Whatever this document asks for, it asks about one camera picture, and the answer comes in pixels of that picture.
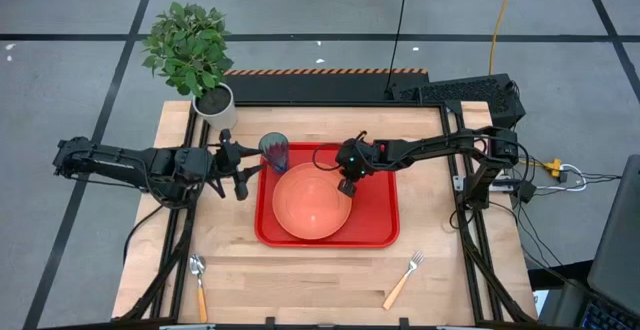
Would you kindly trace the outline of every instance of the wooden table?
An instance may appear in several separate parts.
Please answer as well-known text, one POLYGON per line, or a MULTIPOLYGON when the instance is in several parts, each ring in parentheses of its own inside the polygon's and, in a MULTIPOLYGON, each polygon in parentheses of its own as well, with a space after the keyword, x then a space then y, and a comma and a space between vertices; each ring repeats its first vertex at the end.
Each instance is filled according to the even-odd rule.
MULTIPOLYGON (((182 143, 189 105, 165 103, 154 146, 182 143)), ((486 103, 463 103, 463 116, 468 128, 491 122, 486 103)), ((290 141, 341 142, 360 130, 367 130, 370 140, 415 140, 441 135, 442 124, 436 108, 243 107, 238 108, 232 136, 245 146, 257 147, 261 136, 270 131, 282 132, 290 141)), ((217 137, 212 133, 209 139, 217 137)), ((258 161, 258 157, 247 158, 242 165, 258 161)), ((462 171, 462 159, 457 163, 462 171)), ((242 202, 233 196, 231 180, 224 182, 226 199, 206 188, 198 202, 190 253, 203 255, 207 262, 203 282, 209 322, 261 324, 265 317, 275 316, 278 324, 393 325, 398 318, 408 317, 412 325, 472 325, 460 237, 448 224, 454 201, 447 159, 417 162, 396 175, 400 235, 384 249, 268 247, 254 234, 258 176, 249 182, 249 197, 242 202), (385 296, 416 250, 425 253, 425 261, 393 308, 383 310, 385 296)), ((491 194, 491 200, 510 207, 507 195, 491 194)), ((150 196, 142 195, 136 221, 156 206, 150 196)), ((498 207, 484 214, 495 273, 524 311, 535 317, 513 217, 498 207)), ((129 310, 155 276, 167 220, 168 211, 160 212, 131 240, 114 316, 129 310)), ((484 316, 490 318, 486 283, 479 273, 478 279, 484 316)), ((165 316, 173 286, 172 276, 165 289, 161 312, 165 316)), ((196 279, 189 273, 179 321, 198 322, 196 279)))

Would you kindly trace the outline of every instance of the orange bowl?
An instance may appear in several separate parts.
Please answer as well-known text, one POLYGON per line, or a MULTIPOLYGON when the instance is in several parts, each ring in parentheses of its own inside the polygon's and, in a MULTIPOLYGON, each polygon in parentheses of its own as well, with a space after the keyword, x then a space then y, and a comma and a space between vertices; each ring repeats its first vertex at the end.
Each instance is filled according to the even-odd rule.
POLYGON ((338 231, 351 212, 351 199, 338 191, 340 179, 337 171, 322 171, 313 163, 289 170, 273 193, 273 211, 280 225, 291 235, 308 240, 338 231))

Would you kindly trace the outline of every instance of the white pot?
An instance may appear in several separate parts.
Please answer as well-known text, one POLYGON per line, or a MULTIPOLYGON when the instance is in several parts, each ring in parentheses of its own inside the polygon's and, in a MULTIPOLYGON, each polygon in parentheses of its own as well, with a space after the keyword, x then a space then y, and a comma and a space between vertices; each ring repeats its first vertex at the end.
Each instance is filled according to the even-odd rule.
POLYGON ((233 91, 231 91, 231 88, 227 86, 227 84, 220 83, 218 84, 218 86, 227 89, 229 91, 229 94, 231 94, 231 101, 229 101, 229 105, 227 105, 224 110, 213 115, 204 114, 200 112, 200 110, 198 110, 198 107, 196 106, 195 96, 191 100, 191 104, 193 105, 193 108, 198 113, 198 115, 202 116, 202 118, 205 119, 215 130, 231 129, 238 120, 236 116, 236 104, 233 100, 233 91))

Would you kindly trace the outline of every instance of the utensil handle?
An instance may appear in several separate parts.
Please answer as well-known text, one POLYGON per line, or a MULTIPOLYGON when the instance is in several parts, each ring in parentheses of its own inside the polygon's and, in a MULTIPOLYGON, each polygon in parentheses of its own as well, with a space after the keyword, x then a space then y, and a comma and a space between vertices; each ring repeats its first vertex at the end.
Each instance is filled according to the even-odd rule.
POLYGON ((391 290, 391 292, 389 293, 389 296, 387 296, 387 298, 384 300, 382 307, 385 310, 391 309, 391 306, 393 306, 393 303, 396 302, 396 298, 398 297, 398 295, 400 295, 400 290, 402 290, 404 283, 407 282, 407 278, 409 278, 409 274, 410 274, 409 272, 404 274, 402 279, 400 279, 400 281, 398 281, 398 283, 393 288, 393 290, 391 290))
POLYGON ((198 307, 200 310, 200 322, 206 323, 207 318, 207 305, 204 302, 204 289, 202 286, 198 286, 198 307))

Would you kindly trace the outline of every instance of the plant pot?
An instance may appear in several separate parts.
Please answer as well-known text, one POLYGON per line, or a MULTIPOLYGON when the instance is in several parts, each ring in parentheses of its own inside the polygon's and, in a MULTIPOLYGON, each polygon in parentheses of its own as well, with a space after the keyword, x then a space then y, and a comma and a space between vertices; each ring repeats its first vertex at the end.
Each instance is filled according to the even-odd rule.
MULTIPOLYGON (((224 83, 218 84, 217 88, 220 90, 226 90, 229 93, 228 104, 226 104, 226 106, 217 104, 218 107, 222 107, 221 110, 213 111, 213 114, 207 114, 207 110, 204 109, 204 106, 202 109, 198 108, 198 102, 201 100, 195 96, 193 97, 191 104, 198 115, 202 116, 202 118, 205 119, 215 130, 231 129, 237 121, 236 105, 233 101, 233 91, 231 91, 231 88, 224 83)), ((207 96, 207 94, 210 94, 210 92, 202 95, 201 99, 207 96)))

